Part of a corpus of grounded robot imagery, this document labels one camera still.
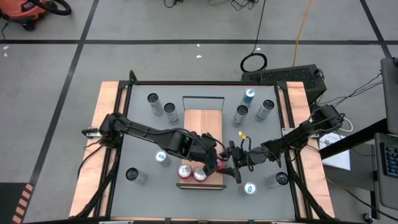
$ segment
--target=white paper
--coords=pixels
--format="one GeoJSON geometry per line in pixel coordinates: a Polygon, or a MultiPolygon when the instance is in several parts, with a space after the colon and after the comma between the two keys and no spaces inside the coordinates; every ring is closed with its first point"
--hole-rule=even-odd
{"type": "MultiPolygon", "coordinates": [[[[337,142],[340,140],[340,136],[335,133],[330,133],[324,135],[322,138],[318,140],[319,142],[319,148],[322,150],[324,147],[329,146],[330,144],[333,144],[334,142],[337,142]]],[[[333,166],[337,167],[340,169],[345,169],[345,170],[351,170],[351,165],[349,163],[349,151],[344,151],[341,152],[337,155],[334,155],[332,157],[329,157],[327,159],[322,160],[322,163],[324,165],[328,166],[333,166]]]]}

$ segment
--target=silver can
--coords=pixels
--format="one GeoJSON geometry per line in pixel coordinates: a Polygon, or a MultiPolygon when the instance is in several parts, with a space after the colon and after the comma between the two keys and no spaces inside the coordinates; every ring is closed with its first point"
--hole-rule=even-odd
{"type": "Polygon", "coordinates": [[[246,117],[248,112],[249,110],[246,106],[238,106],[238,108],[236,108],[234,118],[232,119],[232,125],[235,127],[239,126],[243,122],[243,119],[246,117]]]}
{"type": "Polygon", "coordinates": [[[262,102],[262,105],[260,106],[259,111],[256,114],[256,120],[265,120],[269,113],[271,113],[272,109],[274,109],[274,106],[275,104],[271,100],[264,100],[264,102],[262,102]]]}
{"type": "Polygon", "coordinates": [[[175,105],[173,103],[167,103],[164,105],[164,111],[166,112],[167,118],[171,124],[178,123],[177,111],[175,110],[175,105]]]}
{"type": "Polygon", "coordinates": [[[287,185],[287,183],[289,183],[289,178],[284,172],[279,172],[266,178],[266,185],[270,189],[287,185]]]}
{"type": "Polygon", "coordinates": [[[241,184],[239,186],[239,193],[242,196],[254,195],[256,193],[257,187],[252,182],[246,182],[245,184],[241,184]]]}
{"type": "Polygon", "coordinates": [[[197,167],[193,171],[193,178],[195,178],[197,182],[203,182],[207,179],[207,175],[205,174],[205,171],[203,171],[203,167],[197,167]]]}
{"type": "Polygon", "coordinates": [[[156,116],[160,116],[163,114],[162,103],[160,102],[159,97],[157,96],[156,93],[151,93],[148,95],[148,102],[150,108],[152,109],[152,111],[156,116]]]}
{"type": "Polygon", "coordinates": [[[162,166],[168,167],[171,163],[169,155],[163,150],[159,150],[155,154],[155,160],[162,166]]]}
{"type": "Polygon", "coordinates": [[[147,182],[147,174],[137,168],[130,168],[126,172],[127,180],[133,181],[137,184],[144,184],[147,182]]]}
{"type": "Polygon", "coordinates": [[[250,106],[251,102],[254,99],[256,92],[253,89],[247,89],[244,92],[243,99],[241,101],[241,105],[246,106],[247,108],[250,106]]]}
{"type": "Polygon", "coordinates": [[[188,164],[181,164],[177,169],[178,176],[185,180],[192,176],[192,168],[188,164]]]}

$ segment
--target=can lid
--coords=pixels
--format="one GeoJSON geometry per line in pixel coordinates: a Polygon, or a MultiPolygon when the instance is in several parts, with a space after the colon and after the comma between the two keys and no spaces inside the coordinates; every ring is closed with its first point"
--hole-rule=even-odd
{"type": "Polygon", "coordinates": [[[164,105],[164,111],[166,111],[167,113],[171,113],[175,110],[175,106],[172,103],[166,103],[166,105],[164,105]]]}
{"type": "Polygon", "coordinates": [[[289,178],[284,172],[277,173],[275,179],[280,185],[286,185],[287,183],[289,183],[289,178]]]}
{"type": "Polygon", "coordinates": [[[272,102],[271,100],[265,100],[264,102],[262,102],[262,105],[265,109],[269,110],[274,109],[275,106],[274,102],[272,102]]]}
{"type": "Polygon", "coordinates": [[[155,154],[155,159],[158,162],[163,162],[166,159],[166,157],[167,157],[166,152],[162,150],[157,151],[155,154]]]}
{"type": "Polygon", "coordinates": [[[193,171],[193,177],[196,180],[205,180],[207,178],[207,175],[205,174],[205,171],[203,171],[202,167],[197,167],[194,171],[193,171]]]}
{"type": "Polygon", "coordinates": [[[138,175],[139,175],[139,171],[134,167],[128,169],[126,172],[127,180],[135,180],[135,179],[137,179],[138,175]]]}
{"type": "Polygon", "coordinates": [[[246,96],[253,97],[255,94],[256,94],[256,92],[253,89],[246,90],[246,96]]]}
{"type": "Polygon", "coordinates": [[[248,108],[244,105],[240,105],[238,108],[236,108],[236,112],[238,112],[239,115],[246,115],[248,113],[248,108]]]}
{"type": "Polygon", "coordinates": [[[252,195],[252,194],[256,193],[256,190],[257,190],[257,187],[256,187],[256,185],[254,183],[247,182],[247,183],[244,184],[244,191],[247,194],[252,195]]]}
{"type": "Polygon", "coordinates": [[[148,95],[148,102],[149,103],[155,103],[158,99],[159,99],[159,97],[157,96],[156,93],[151,93],[151,94],[148,95]]]}
{"type": "Polygon", "coordinates": [[[181,164],[177,172],[180,177],[189,177],[192,173],[192,168],[188,164],[181,164]]]}

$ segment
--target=red can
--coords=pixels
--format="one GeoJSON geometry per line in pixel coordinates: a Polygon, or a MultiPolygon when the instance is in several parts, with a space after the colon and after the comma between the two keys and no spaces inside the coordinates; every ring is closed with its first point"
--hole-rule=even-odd
{"type": "Polygon", "coordinates": [[[225,161],[217,159],[217,171],[220,171],[226,167],[227,163],[225,161]]]}
{"type": "Polygon", "coordinates": [[[203,171],[203,167],[197,167],[193,171],[193,178],[195,178],[197,182],[203,182],[207,179],[207,175],[205,174],[205,171],[203,171]]]}
{"type": "Polygon", "coordinates": [[[188,164],[181,164],[177,169],[178,176],[185,180],[192,176],[192,167],[188,164]]]}

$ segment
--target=black floor line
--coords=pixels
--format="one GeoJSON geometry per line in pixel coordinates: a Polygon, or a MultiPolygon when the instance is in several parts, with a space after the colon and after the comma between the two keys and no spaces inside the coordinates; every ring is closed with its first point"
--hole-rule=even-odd
{"type": "Polygon", "coordinates": [[[96,11],[96,8],[97,8],[97,5],[98,5],[98,1],[99,0],[94,0],[93,5],[92,5],[91,10],[90,10],[90,13],[88,14],[88,18],[87,18],[85,27],[83,29],[83,33],[81,34],[81,37],[80,37],[80,42],[79,42],[79,44],[78,44],[78,46],[76,48],[75,55],[73,56],[72,62],[70,64],[68,75],[67,75],[67,77],[65,79],[65,83],[63,84],[60,97],[58,99],[57,105],[55,107],[54,114],[53,114],[51,122],[50,122],[49,129],[47,130],[47,134],[45,135],[42,148],[40,149],[40,154],[39,154],[39,156],[37,158],[36,165],[35,165],[35,167],[33,169],[33,172],[32,172],[32,176],[30,177],[30,183],[32,183],[33,185],[36,185],[36,183],[37,183],[37,181],[39,179],[40,173],[42,171],[42,168],[43,168],[43,165],[44,165],[44,160],[45,160],[45,158],[47,156],[47,153],[49,151],[51,140],[52,140],[52,137],[54,135],[55,128],[57,127],[58,120],[59,120],[60,115],[61,115],[61,110],[63,108],[63,104],[64,104],[65,99],[67,97],[68,90],[69,90],[70,84],[72,82],[73,75],[75,74],[76,66],[77,66],[77,63],[79,61],[81,51],[83,50],[84,40],[87,38],[88,30],[90,28],[91,22],[93,21],[94,14],[95,14],[95,11],[96,11]]]}
{"type": "Polygon", "coordinates": [[[386,43],[384,43],[384,38],[383,38],[383,36],[381,35],[381,32],[380,32],[380,30],[379,30],[379,28],[378,28],[378,26],[377,26],[377,24],[376,24],[376,21],[375,21],[374,18],[373,18],[373,15],[372,15],[372,13],[371,13],[371,10],[369,9],[368,4],[366,3],[365,0],[360,0],[360,1],[361,1],[362,7],[363,7],[363,9],[364,9],[364,11],[365,11],[365,13],[366,13],[366,16],[367,16],[368,19],[369,19],[369,22],[370,22],[370,24],[371,24],[371,26],[372,26],[372,28],[373,28],[373,31],[374,31],[374,33],[375,33],[377,39],[378,39],[379,41],[381,41],[381,49],[383,49],[384,55],[385,55],[387,58],[391,58],[391,53],[390,53],[390,51],[389,51],[389,49],[388,49],[386,43]]]}
{"type": "MultiPolygon", "coordinates": [[[[255,40],[0,40],[0,44],[98,44],[98,45],[157,45],[157,44],[254,44],[255,40]]],[[[258,44],[294,45],[296,40],[258,40],[258,44]]],[[[398,45],[398,40],[300,40],[300,45],[398,45]]]]}

